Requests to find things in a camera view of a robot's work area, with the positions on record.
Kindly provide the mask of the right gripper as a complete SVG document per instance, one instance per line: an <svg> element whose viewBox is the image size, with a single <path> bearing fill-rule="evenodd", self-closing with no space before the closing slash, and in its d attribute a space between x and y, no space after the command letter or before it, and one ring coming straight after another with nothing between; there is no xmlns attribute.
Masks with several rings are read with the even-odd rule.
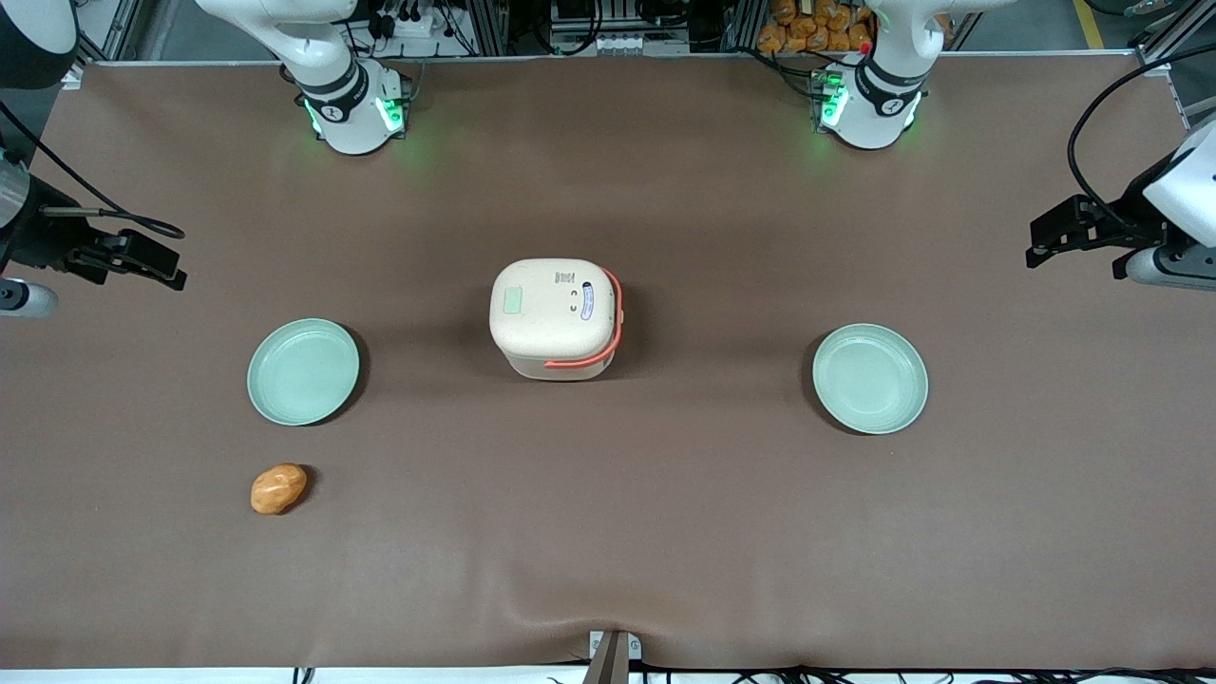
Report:
<svg viewBox="0 0 1216 684"><path fill-rule="evenodd" d="M101 239L105 256L77 252L94 243L92 228L79 217L49 218L45 207L75 208L77 203L30 174L2 175L1 268L15 260L96 285L105 285L108 276L139 276L173 291L185 288L188 275L180 269L178 252L134 230Z"/></svg>

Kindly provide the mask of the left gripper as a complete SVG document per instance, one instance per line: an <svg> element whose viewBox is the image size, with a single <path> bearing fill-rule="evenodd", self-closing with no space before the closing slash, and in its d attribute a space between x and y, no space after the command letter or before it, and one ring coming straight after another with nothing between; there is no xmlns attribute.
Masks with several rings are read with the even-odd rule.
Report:
<svg viewBox="0 0 1216 684"><path fill-rule="evenodd" d="M1031 220L1026 268L1041 267L1060 253L1109 247L1183 250L1181 229L1144 195L1161 174L1162 170L1141 173L1118 200L1103 200L1100 203L1099 200L1075 195Z"/></svg>

